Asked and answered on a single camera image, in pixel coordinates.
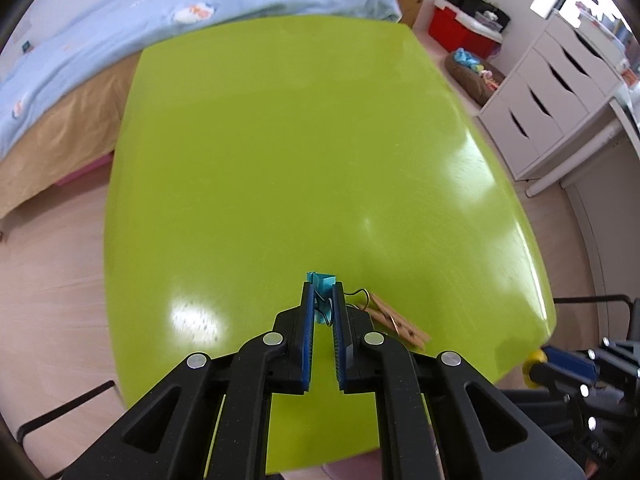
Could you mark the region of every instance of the brown bed skirt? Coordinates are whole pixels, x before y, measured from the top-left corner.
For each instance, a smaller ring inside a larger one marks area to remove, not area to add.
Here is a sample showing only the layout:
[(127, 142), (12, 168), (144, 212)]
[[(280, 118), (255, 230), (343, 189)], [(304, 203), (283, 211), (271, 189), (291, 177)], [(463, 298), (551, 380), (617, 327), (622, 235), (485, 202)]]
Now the brown bed skirt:
[(0, 160), (0, 218), (115, 149), (139, 59), (119, 61), (60, 99)]

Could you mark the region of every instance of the white dresser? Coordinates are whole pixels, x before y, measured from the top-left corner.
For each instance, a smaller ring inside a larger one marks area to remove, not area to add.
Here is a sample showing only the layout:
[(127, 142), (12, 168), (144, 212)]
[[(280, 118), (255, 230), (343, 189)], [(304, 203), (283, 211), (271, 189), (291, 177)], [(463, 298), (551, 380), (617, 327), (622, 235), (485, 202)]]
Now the white dresser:
[(554, 13), (479, 119), (516, 180), (539, 178), (585, 142), (579, 137), (623, 84), (590, 41)]

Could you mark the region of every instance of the red box with white lid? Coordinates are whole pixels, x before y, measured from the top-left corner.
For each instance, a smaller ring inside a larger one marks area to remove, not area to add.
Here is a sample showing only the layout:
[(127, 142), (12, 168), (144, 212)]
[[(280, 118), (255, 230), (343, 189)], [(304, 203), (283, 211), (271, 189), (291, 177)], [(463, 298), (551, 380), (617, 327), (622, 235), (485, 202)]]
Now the red box with white lid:
[(434, 4), (429, 35), (448, 52), (462, 47), (486, 59), (500, 48), (500, 32), (491, 30), (447, 0), (436, 0)]

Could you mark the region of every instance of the blue bedspread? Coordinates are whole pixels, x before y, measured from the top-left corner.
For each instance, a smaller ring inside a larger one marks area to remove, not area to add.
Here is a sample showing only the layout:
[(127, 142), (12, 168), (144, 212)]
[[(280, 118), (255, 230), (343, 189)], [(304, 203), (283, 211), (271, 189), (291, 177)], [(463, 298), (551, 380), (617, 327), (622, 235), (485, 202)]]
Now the blue bedspread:
[(61, 97), (124, 57), (199, 28), (285, 14), (400, 18), (396, 0), (108, 0), (37, 45), (2, 83), (0, 159)]

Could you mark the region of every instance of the round metal bolt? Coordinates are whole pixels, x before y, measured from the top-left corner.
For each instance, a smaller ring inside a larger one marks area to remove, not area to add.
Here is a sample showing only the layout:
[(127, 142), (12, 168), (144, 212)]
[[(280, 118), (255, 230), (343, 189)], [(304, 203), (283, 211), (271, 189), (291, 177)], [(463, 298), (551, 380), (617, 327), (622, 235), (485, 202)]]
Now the round metal bolt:
[(444, 352), (440, 359), (447, 366), (458, 366), (462, 362), (462, 357), (455, 352)]
[(192, 354), (187, 357), (187, 366), (189, 368), (202, 368), (207, 364), (207, 356), (204, 354)]
[(370, 345), (382, 345), (385, 337), (380, 332), (367, 332), (364, 335), (364, 342)]
[(264, 335), (264, 337), (262, 338), (262, 342), (265, 345), (276, 346), (282, 343), (283, 339), (284, 338), (282, 337), (281, 333), (269, 332), (268, 334)]

